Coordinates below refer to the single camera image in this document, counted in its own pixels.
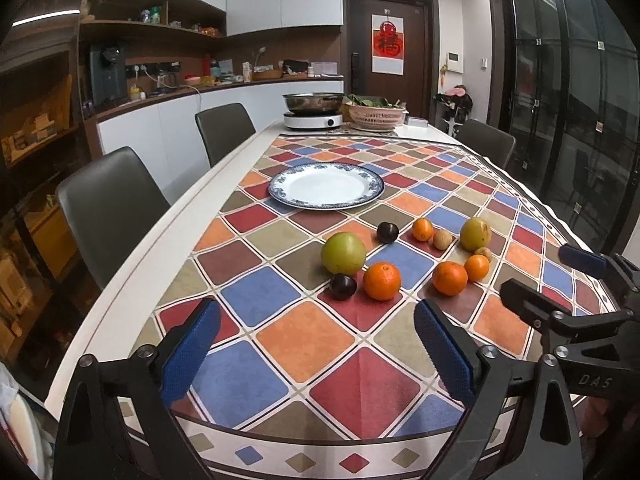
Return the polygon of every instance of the electrical cord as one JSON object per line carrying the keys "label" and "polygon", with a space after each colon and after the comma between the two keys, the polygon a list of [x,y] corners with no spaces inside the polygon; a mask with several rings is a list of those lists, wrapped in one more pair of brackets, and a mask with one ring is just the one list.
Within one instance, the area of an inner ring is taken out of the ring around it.
{"label": "electrical cord", "polygon": [[195,86],[191,86],[191,85],[178,85],[178,86],[171,86],[171,85],[167,85],[166,83],[161,83],[158,81],[158,79],[156,79],[155,77],[153,77],[147,70],[146,67],[144,68],[144,72],[146,74],[146,76],[151,79],[151,81],[154,81],[158,87],[166,87],[166,88],[193,88],[197,93],[198,93],[198,113],[200,113],[202,111],[202,94],[200,93],[200,90],[198,90]]}

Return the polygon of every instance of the colorful checkered tablecloth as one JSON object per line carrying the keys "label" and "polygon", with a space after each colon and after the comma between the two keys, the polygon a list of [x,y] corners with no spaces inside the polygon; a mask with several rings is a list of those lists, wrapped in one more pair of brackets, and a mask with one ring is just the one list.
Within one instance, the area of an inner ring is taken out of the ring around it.
{"label": "colorful checkered tablecloth", "polygon": [[[333,212],[298,210],[268,195],[271,177],[317,161],[368,168],[382,176],[385,191],[375,202]],[[433,267],[463,263],[468,254],[457,238],[444,252],[416,241],[410,229],[420,216],[455,236],[467,218],[486,219],[495,255],[487,277],[454,298],[437,293]],[[388,246],[375,237],[382,221],[401,232]],[[395,298],[375,302],[358,290],[339,302],[328,294],[320,250],[347,230],[364,242],[367,265],[386,261],[400,269]],[[558,247],[571,239],[517,183],[464,147],[281,137],[212,219],[134,347],[158,343],[200,298],[220,304],[220,333],[189,393],[173,405],[214,471],[268,479],[417,477],[463,409],[415,334],[415,304],[435,298],[478,344],[537,360],[539,336],[500,302],[505,280],[517,278],[576,316],[613,310],[599,282],[560,263]],[[142,438],[133,407],[122,407]],[[494,445],[510,415],[506,408],[500,416]]]}

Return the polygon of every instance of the brown door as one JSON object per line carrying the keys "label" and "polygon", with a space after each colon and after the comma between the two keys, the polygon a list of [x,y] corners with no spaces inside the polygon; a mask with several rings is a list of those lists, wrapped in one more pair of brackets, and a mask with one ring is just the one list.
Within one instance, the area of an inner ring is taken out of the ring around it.
{"label": "brown door", "polygon": [[[385,15],[404,20],[404,69],[402,75],[372,71],[371,16]],[[430,99],[426,95],[425,67],[431,59],[430,39],[425,30],[424,6],[385,0],[349,0],[348,49],[351,93],[380,96],[388,101],[406,102],[409,113],[428,117]]]}

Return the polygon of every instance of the orange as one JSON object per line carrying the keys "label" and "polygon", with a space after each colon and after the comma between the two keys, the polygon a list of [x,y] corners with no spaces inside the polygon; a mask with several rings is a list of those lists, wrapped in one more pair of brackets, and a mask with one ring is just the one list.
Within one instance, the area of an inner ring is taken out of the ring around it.
{"label": "orange", "polygon": [[455,296],[466,287],[466,270],[455,262],[442,262],[433,269],[431,283],[446,296]]}
{"label": "orange", "polygon": [[362,277],[365,292],[374,300],[391,300],[400,290],[402,279],[395,265],[378,262],[369,267]]}
{"label": "orange", "polygon": [[412,227],[415,239],[420,242],[428,242],[433,236],[433,224],[426,218],[418,218]]}
{"label": "orange", "polygon": [[482,254],[474,254],[465,262],[465,270],[470,282],[479,282],[489,272],[489,260]]}

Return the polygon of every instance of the chair backrest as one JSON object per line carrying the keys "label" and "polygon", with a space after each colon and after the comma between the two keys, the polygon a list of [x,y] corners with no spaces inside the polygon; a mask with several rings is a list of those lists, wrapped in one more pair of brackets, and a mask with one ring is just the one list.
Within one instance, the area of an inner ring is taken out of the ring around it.
{"label": "chair backrest", "polygon": [[196,114],[196,124],[212,168],[255,133],[240,103],[203,110]]}
{"label": "chair backrest", "polygon": [[94,160],[63,180],[58,203],[80,254],[104,288],[131,251],[169,209],[129,146]]}
{"label": "chair backrest", "polygon": [[502,169],[506,168],[516,146],[512,135],[475,119],[462,125],[456,139]]}

